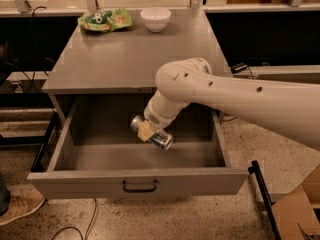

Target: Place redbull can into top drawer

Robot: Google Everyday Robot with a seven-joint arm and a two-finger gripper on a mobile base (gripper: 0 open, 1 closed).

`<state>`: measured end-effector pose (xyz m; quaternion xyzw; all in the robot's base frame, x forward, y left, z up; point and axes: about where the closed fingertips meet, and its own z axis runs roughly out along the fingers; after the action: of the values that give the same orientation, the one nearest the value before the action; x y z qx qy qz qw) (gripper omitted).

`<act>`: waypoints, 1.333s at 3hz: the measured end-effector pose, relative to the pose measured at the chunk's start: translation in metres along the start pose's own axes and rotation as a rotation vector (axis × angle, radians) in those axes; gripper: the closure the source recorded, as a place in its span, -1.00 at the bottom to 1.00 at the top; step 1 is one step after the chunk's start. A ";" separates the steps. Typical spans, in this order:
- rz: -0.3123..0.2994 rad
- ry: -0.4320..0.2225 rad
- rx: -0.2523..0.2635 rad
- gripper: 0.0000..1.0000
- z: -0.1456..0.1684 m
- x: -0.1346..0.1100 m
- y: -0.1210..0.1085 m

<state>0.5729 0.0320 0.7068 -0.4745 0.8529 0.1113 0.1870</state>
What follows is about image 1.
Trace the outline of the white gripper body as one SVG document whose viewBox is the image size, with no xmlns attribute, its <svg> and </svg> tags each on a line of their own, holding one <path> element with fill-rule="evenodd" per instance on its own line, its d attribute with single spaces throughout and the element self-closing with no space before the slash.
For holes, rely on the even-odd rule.
<svg viewBox="0 0 320 240">
<path fill-rule="evenodd" d="M 176 118 L 176 106 L 171 103 L 149 102 L 144 110 L 144 118 L 158 129 L 168 127 Z"/>
</svg>

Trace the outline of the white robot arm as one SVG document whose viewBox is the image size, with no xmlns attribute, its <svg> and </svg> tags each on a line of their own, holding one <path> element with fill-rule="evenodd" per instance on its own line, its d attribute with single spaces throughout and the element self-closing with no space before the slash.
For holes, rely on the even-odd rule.
<svg viewBox="0 0 320 240">
<path fill-rule="evenodd" d="M 198 103 L 320 149 L 319 85 L 215 76 L 202 58 L 161 66 L 155 82 L 157 91 L 138 127 L 144 141 Z"/>
</svg>

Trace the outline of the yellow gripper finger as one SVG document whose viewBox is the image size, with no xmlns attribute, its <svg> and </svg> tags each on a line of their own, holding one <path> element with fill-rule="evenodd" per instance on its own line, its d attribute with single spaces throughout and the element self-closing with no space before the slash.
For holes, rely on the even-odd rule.
<svg viewBox="0 0 320 240">
<path fill-rule="evenodd" d="M 153 135 L 154 135 L 154 129 L 152 128 L 152 126 L 147 121 L 143 121 L 139 126 L 138 137 L 142 141 L 146 142 Z"/>
</svg>

